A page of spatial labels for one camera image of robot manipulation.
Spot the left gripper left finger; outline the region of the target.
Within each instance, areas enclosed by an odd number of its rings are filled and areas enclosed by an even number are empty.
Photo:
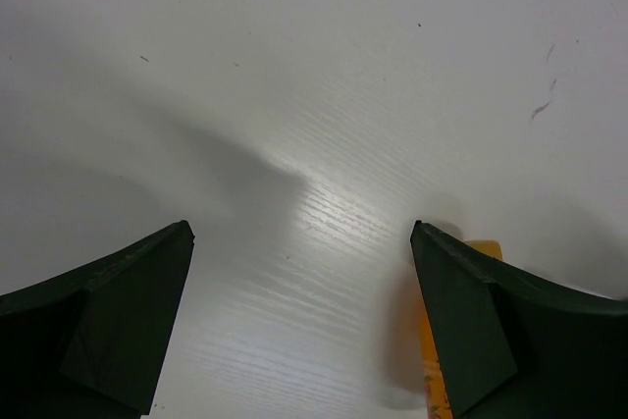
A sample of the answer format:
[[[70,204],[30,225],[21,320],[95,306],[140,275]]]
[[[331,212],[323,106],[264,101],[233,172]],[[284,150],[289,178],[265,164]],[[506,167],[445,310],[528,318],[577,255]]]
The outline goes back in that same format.
[[[194,247],[179,221],[1,297],[4,418],[150,413]]]

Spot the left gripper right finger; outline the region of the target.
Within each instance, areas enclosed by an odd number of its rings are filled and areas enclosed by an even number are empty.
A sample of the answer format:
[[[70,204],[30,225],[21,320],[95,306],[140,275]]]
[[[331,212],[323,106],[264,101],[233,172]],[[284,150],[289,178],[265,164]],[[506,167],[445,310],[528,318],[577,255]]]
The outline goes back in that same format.
[[[411,247],[455,418],[624,418],[627,304],[418,221]]]

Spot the orange plastic bottle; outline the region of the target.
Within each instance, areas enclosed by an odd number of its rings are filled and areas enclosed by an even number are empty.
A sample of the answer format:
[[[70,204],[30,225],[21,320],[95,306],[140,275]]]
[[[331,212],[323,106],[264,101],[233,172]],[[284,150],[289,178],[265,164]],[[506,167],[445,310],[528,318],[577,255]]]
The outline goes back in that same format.
[[[421,298],[421,308],[419,341],[428,417],[430,419],[452,419],[453,414],[446,394],[441,362],[423,298]]]

